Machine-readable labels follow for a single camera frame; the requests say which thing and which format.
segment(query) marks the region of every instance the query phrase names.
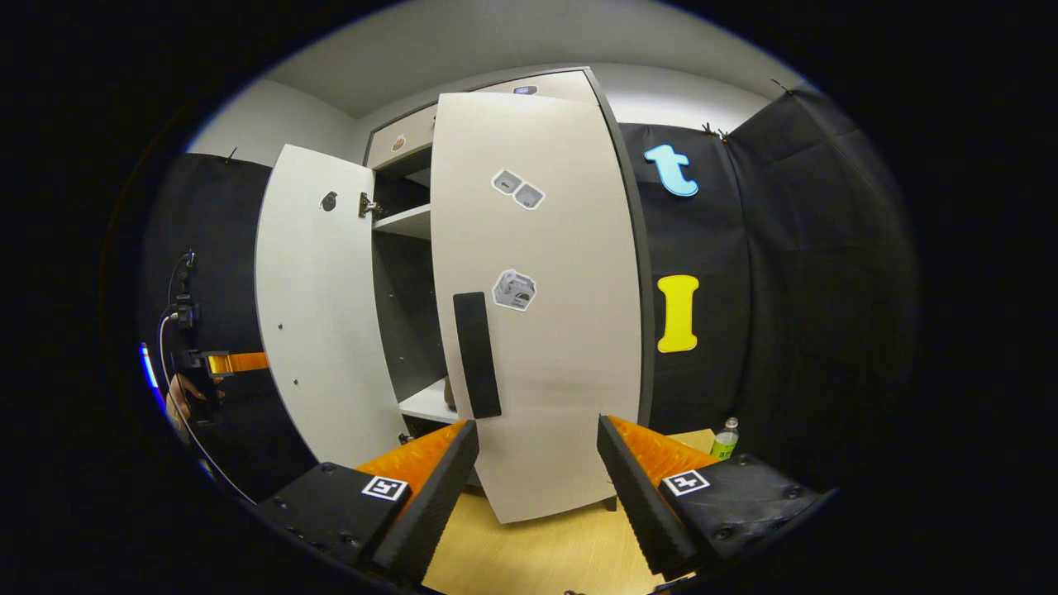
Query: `black curtain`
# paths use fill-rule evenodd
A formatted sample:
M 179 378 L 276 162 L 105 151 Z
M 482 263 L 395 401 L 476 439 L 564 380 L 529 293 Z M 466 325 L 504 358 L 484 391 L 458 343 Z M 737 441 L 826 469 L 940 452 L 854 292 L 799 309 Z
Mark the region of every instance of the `black curtain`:
M 158 326 L 168 303 L 169 275 L 188 249 L 196 256 L 187 284 L 201 318 L 193 331 L 180 332 L 168 325 L 166 353 L 264 350 L 257 325 L 254 247 L 271 170 L 256 163 L 188 154 L 172 163 L 159 187 L 145 230 L 135 315 L 163 392 Z M 179 288 L 178 280 L 172 293 Z M 203 392 L 212 392 L 204 373 L 183 372 Z M 291 422 L 270 371 L 239 373 L 217 387 L 225 393 L 219 407 L 211 409 L 191 399 L 193 427 L 205 450 L 249 497 L 267 498 L 316 464 Z
M 697 277 L 689 351 L 656 353 L 651 429 L 663 434 L 723 426 L 732 411 L 749 332 L 749 259 L 737 183 L 727 148 L 703 130 L 621 124 L 646 224 L 657 349 L 664 335 L 665 298 L 658 280 Z M 691 197 L 671 194 L 643 154 L 669 144 L 686 155 L 683 176 L 698 184 Z
M 895 436 L 884 419 L 910 380 L 917 270 L 901 194 L 863 132 L 811 88 L 765 107 L 727 142 L 705 130 L 622 124 L 657 281 L 690 274 L 689 351 L 655 358 L 651 428 L 740 420 L 755 452 L 827 489 Z M 664 190 L 643 152 L 670 144 L 692 197 Z
M 765 107 L 727 146 L 751 263 L 740 445 L 827 489 L 883 443 L 928 431 L 884 418 L 918 332 L 904 199 L 863 132 L 810 88 Z

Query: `ceiling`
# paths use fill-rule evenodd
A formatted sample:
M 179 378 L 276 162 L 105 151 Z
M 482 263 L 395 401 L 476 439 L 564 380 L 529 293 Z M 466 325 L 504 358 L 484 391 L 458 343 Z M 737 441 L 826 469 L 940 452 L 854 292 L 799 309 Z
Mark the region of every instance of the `ceiling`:
M 646 0 L 412 0 L 345 26 L 266 75 L 362 118 L 401 97 L 495 70 L 621 62 L 763 95 L 801 76 L 683 11 Z

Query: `cabinet shelf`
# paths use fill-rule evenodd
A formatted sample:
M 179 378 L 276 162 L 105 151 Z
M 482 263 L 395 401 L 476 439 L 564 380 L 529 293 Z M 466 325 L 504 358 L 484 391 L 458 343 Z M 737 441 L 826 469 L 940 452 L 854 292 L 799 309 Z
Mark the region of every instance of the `cabinet shelf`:
M 430 205 L 423 204 L 380 219 L 375 221 L 371 229 L 377 232 L 430 239 Z
M 434 382 L 430 386 L 426 386 L 425 389 L 401 401 L 397 405 L 400 409 L 400 412 L 404 415 L 411 415 L 412 417 L 433 419 L 434 421 L 441 421 L 442 423 L 455 423 L 456 421 L 459 421 L 459 415 L 449 409 L 448 403 L 444 402 L 445 380 L 448 380 L 446 377 L 441 378 L 437 382 Z

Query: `bottle label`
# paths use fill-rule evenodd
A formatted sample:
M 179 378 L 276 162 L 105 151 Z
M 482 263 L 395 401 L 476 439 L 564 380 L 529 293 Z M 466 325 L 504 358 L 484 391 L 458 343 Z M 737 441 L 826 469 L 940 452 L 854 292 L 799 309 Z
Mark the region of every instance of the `bottle label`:
M 719 458 L 720 461 L 727 461 L 731 457 L 732 451 L 734 451 L 734 443 L 722 444 L 719 441 L 714 441 L 713 449 L 709 451 L 709 454 Z

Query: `open cabinet door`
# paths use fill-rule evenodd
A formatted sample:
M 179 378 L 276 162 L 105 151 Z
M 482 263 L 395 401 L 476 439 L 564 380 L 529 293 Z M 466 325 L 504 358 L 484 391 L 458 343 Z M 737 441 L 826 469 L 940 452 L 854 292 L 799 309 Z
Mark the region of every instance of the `open cabinet door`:
M 513 175 L 506 183 L 503 170 Z M 517 193 L 521 182 L 537 192 Z M 476 469 L 497 519 L 533 519 L 614 495 L 597 426 L 601 413 L 638 415 L 642 323 L 628 202 L 599 106 L 442 94 L 431 212 L 449 378 L 460 417 L 478 413 Z M 535 291 L 524 310 L 494 301 L 511 270 Z M 453 295 L 475 292 L 485 295 L 485 315 L 460 332 L 456 310 L 466 300 Z M 481 362 L 464 362 L 460 348 L 482 327 L 491 347 L 472 357 L 491 350 L 498 393 L 498 403 L 485 405 L 468 395 L 464 371 Z M 470 380 L 472 387 L 491 383 Z
M 286 145 L 257 226 L 257 319 L 272 376 L 316 458 L 346 467 L 399 447 L 406 431 L 379 335 L 371 216 L 358 216 L 373 186 L 371 169 Z

